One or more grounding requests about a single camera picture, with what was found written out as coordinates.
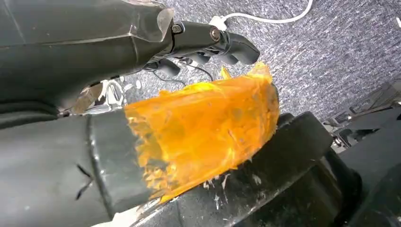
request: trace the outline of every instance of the plug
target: plug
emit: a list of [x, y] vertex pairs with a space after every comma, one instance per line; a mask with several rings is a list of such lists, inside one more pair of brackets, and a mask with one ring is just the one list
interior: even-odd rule
[[220, 31], [226, 31], [227, 25], [224, 23], [225, 21], [226, 20], [224, 20], [222, 17], [214, 16], [209, 24], [215, 26]]

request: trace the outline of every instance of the black cable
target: black cable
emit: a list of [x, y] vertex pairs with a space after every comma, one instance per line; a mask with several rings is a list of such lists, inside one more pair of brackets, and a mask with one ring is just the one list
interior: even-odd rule
[[155, 72], [153, 72], [153, 74], [161, 81], [164, 81], [164, 82], [177, 82], [177, 83], [183, 84], [184, 87], [187, 86], [182, 80], [178, 80], [178, 79], [163, 79], [160, 76], [158, 76]]
[[214, 81], [212, 75], [211, 75], [208, 71], [206, 71], [206, 70], [204, 70], [204, 69], [202, 69], [202, 68], [199, 68], [199, 67], [190, 65], [190, 64], [185, 63], [185, 62], [183, 62], [183, 61], [181, 61], [181, 63], [184, 64], [184, 65], [188, 65], [189, 67], [192, 67], [192, 68], [194, 68], [194, 69], [197, 69], [197, 70], [200, 70], [200, 71], [206, 73], [206, 74], [209, 76], [210, 80], [211, 80], [211, 81]]

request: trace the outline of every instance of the orange plastic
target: orange plastic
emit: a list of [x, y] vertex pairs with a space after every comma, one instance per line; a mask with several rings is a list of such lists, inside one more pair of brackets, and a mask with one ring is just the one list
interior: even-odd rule
[[258, 63], [245, 76], [127, 106], [151, 199], [168, 201], [251, 158], [276, 129], [279, 103], [271, 81], [269, 68]]

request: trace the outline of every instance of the screw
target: screw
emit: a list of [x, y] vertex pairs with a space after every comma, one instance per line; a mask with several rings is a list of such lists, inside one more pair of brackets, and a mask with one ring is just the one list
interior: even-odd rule
[[216, 27], [212, 27], [210, 30], [210, 37], [212, 38], [213, 41], [219, 41], [220, 40], [220, 30], [218, 30]]
[[173, 31], [174, 34], [178, 34], [178, 33], [183, 32], [183, 29], [179, 25], [173, 25], [171, 27], [171, 30]]

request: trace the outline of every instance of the white cable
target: white cable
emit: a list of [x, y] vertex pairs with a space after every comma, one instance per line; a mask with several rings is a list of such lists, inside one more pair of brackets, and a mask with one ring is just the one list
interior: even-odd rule
[[245, 13], [231, 13], [231, 14], [228, 14], [227, 16], [222, 17], [221, 19], [224, 22], [230, 17], [246, 17], [246, 18], [249, 18], [249, 19], [252, 19], [252, 20], [263, 22], [263, 23], [285, 24], [285, 23], [294, 22], [294, 21], [297, 21], [297, 20], [303, 18], [311, 10], [312, 3], [313, 3], [313, 0], [309, 0], [306, 9], [301, 14], [299, 14], [296, 17], [289, 18], [289, 19], [281, 19], [281, 20], [265, 19], [265, 18], [260, 18], [260, 17], [255, 17], [255, 16], [252, 16], [252, 15], [248, 15], [248, 14], [245, 14]]

